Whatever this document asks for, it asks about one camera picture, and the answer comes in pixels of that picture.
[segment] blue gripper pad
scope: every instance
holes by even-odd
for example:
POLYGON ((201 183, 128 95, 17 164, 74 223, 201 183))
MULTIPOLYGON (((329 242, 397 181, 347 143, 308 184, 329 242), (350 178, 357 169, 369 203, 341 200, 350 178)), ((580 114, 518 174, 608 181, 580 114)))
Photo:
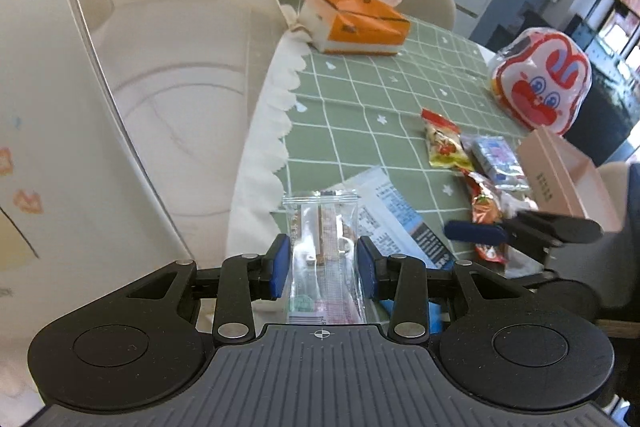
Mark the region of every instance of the blue gripper pad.
POLYGON ((378 292, 376 268, 369 250, 361 239, 358 239, 356 243, 356 263, 358 264, 360 284, 362 284, 362 294, 366 299, 372 299, 378 292))
POLYGON ((287 274, 289 273, 289 263, 291 260, 291 239, 288 235, 280 234, 276 237, 274 245, 277 241, 280 241, 278 251, 273 258, 273 274, 269 281, 269 287, 271 289, 271 297, 279 299, 282 297, 284 285, 287 280, 287 274))
POLYGON ((464 241, 477 245, 498 247, 509 242, 509 233, 495 225, 481 225, 469 221, 449 221, 444 226, 444 235, 452 241, 464 241))

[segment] metal pivot bolt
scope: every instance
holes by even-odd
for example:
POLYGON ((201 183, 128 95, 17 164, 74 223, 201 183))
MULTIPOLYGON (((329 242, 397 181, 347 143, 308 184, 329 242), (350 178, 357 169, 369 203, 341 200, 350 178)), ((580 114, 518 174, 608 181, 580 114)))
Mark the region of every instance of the metal pivot bolt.
POLYGON ((394 331, 396 332, 396 335, 406 339, 417 339, 427 332, 423 325, 416 322, 401 322, 396 325, 394 331))
POLYGON ((226 339, 240 339, 249 332, 249 328, 239 322, 228 322, 218 328, 218 334, 226 339))

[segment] toy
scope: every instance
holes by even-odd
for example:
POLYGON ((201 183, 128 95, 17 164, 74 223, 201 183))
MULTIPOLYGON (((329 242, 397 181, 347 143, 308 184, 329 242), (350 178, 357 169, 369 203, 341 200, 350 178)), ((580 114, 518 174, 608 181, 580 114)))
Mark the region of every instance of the toy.
POLYGON ((513 118, 562 136, 591 87, 591 64, 580 48, 551 28, 529 28, 489 64, 492 91, 513 118))

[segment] clear plastic snack bag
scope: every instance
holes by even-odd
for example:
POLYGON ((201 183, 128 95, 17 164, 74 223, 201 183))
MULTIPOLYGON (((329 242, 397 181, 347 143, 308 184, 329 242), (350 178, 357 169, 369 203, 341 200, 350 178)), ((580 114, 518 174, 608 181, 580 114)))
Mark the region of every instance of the clear plastic snack bag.
POLYGON ((325 190, 285 196, 293 258, 289 324, 363 324, 364 299, 356 273, 358 196, 325 190))
POLYGON ((529 190, 527 177, 513 150, 502 136, 477 136, 471 150, 484 174, 500 190, 529 190))

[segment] crosshair mark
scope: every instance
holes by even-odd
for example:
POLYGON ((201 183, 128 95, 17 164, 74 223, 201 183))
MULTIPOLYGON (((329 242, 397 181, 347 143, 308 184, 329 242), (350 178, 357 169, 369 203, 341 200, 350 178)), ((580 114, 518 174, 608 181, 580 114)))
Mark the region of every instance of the crosshair mark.
POLYGON ((317 337, 318 339, 325 339, 327 338, 329 335, 335 335, 335 333, 330 333, 327 330, 318 330, 318 331, 314 331, 313 333, 311 333, 314 337, 317 337))

